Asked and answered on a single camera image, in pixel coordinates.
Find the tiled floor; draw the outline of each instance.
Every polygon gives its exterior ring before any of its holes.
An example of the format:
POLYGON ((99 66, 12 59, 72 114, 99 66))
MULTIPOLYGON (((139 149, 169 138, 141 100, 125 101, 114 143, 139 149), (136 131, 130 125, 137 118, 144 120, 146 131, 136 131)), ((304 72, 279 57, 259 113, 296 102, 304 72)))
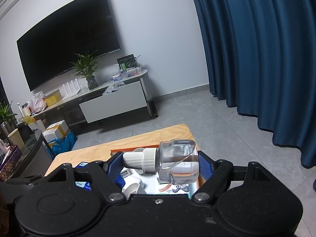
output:
POLYGON ((208 91, 172 98, 156 104, 159 117, 149 119, 147 109, 131 111, 76 129, 78 140, 73 150, 150 132, 164 127, 187 124, 201 150, 212 159, 227 159, 246 166, 258 161, 270 170, 301 200, 304 214, 297 236, 316 237, 316 192, 312 184, 316 167, 301 166, 301 152, 272 144, 272 133, 258 129, 257 118, 240 116, 208 91))

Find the liquid refill bottle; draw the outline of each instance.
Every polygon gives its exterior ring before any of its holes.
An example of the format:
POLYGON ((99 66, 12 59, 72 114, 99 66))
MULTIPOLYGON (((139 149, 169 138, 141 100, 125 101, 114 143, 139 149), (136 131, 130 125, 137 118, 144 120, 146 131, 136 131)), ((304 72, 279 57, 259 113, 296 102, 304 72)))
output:
POLYGON ((125 152, 123 165, 141 169, 145 174, 156 174, 162 181, 174 185, 194 183, 199 174, 198 154, 192 140, 162 141, 158 148, 145 148, 143 152, 125 152))

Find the television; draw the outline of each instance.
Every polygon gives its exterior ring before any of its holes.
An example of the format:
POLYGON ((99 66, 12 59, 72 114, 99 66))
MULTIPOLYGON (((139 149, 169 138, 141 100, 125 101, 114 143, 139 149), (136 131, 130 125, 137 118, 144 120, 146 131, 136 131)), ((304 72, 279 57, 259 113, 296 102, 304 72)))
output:
POLYGON ((74 0, 17 40, 30 90, 72 68, 75 53, 101 56, 120 49, 107 0, 74 0))

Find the white styrofoam box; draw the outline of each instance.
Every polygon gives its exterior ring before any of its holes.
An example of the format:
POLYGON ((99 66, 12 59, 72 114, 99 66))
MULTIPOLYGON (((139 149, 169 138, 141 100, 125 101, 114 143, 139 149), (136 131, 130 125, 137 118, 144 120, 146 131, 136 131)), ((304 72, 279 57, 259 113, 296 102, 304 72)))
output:
POLYGON ((51 124, 49 127, 47 127, 46 129, 49 129, 49 128, 52 128, 54 126, 60 126, 61 129, 64 131, 64 133, 67 133, 69 127, 66 123, 66 121, 62 120, 62 121, 59 121, 57 123, 54 123, 54 124, 51 124))
POLYGON ((34 129, 39 129, 39 130, 41 130, 42 132, 44 132, 45 130, 46 130, 46 127, 44 126, 44 124, 43 124, 43 122, 42 122, 42 120, 41 119, 39 119, 39 120, 37 120, 37 121, 35 121, 35 122, 33 122, 33 123, 31 123, 31 124, 28 124, 28 126, 32 129, 32 130, 34 130, 34 129))
POLYGON ((48 129, 43 132, 43 135, 47 142, 63 138, 63 135, 58 128, 48 129))

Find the cabinet drawer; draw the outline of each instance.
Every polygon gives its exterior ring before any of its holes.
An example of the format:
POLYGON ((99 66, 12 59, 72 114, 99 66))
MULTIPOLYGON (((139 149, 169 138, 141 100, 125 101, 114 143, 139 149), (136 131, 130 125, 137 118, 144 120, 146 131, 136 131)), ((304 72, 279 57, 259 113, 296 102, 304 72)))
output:
POLYGON ((139 81, 119 87, 116 92, 80 104, 88 123, 146 106, 146 99, 139 81))

